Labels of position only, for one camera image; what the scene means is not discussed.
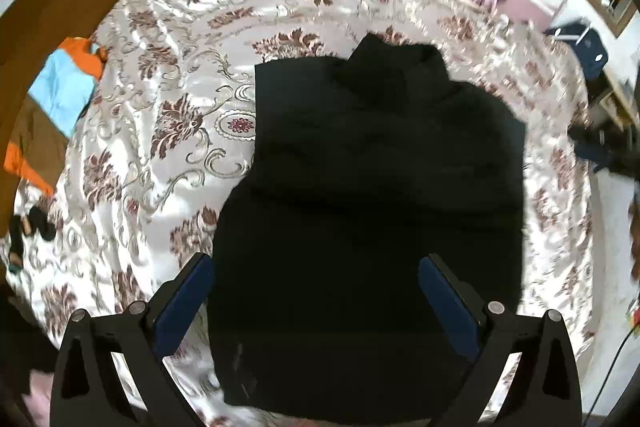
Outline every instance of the brown wooden board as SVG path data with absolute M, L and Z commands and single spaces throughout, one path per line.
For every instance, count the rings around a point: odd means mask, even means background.
M 0 17 L 0 155 L 31 83 L 65 37 L 89 37 L 118 0 L 15 0 Z M 18 178 L 0 169 L 0 235 Z

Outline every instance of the black cable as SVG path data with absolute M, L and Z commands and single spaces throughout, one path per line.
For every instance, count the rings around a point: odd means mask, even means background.
M 587 413 L 587 416 L 585 416 L 585 418 L 584 418 L 584 422 L 582 423 L 582 427 L 586 427 L 587 422 L 589 421 L 589 418 L 591 418 L 591 413 L 593 413 L 593 409 L 595 409 L 596 404 L 598 403 L 598 400 L 600 399 L 600 395 L 602 394 L 602 391 L 604 390 L 604 386 L 607 384 L 607 380 L 609 380 L 609 377 L 611 376 L 611 371 L 613 371 L 613 366 L 616 365 L 616 362 L 618 361 L 618 357 L 620 355 L 620 352 L 622 351 L 622 348 L 625 347 L 626 341 L 629 340 L 629 337 L 634 333 L 634 331 L 636 331 L 638 329 L 638 327 L 640 327 L 640 323 L 636 324 L 633 328 L 631 328 L 631 331 L 629 331 L 626 334 L 625 340 L 623 340 L 622 344 L 620 344 L 620 347 L 618 348 L 618 352 L 616 353 L 616 356 L 613 357 L 613 362 L 611 362 L 611 365 L 609 366 L 609 370 L 607 371 L 607 376 L 604 377 L 604 381 L 602 382 L 602 385 L 600 386 L 600 390 L 598 391 L 598 394 L 596 395 L 596 399 L 593 401 L 593 405 L 591 406 L 591 409 L 589 409 L 589 412 Z

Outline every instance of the light blue cloth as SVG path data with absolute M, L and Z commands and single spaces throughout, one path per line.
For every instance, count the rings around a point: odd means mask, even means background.
M 30 97 L 67 138 L 94 92 L 95 79 L 80 70 L 64 50 L 55 50 L 29 89 Z

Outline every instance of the floor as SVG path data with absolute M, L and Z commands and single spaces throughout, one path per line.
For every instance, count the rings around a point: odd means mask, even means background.
M 601 171 L 591 176 L 593 191 L 594 310 L 597 334 L 590 351 L 581 360 L 582 407 L 589 410 L 602 381 L 630 330 L 625 311 L 638 298 L 638 283 L 631 273 L 631 238 L 628 206 L 633 197 L 633 180 Z M 607 415 L 625 390 L 640 363 L 640 337 L 631 337 L 613 368 L 594 413 Z

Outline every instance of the floral bedspread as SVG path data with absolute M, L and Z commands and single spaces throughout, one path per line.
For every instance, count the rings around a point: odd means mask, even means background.
M 8 275 L 53 343 L 74 309 L 121 312 L 195 251 L 210 252 L 218 213 L 252 161 L 255 64 L 348 57 L 367 31 L 436 44 L 453 79 L 481 86 L 527 124 L 520 312 L 560 310 L 580 355 L 593 335 L 590 184 L 566 129 L 586 118 L 584 79 L 564 44 L 465 0 L 120 0 L 94 35 L 109 60 L 56 195 L 21 184 L 15 201 L 17 212 L 42 206 L 58 229 L 52 243 L 27 240 L 23 272 Z M 222 401 L 206 326 L 202 309 L 164 360 L 204 423 L 297 422 Z M 114 359 L 142 406 L 124 359 Z M 486 415 L 499 409 L 514 365 Z

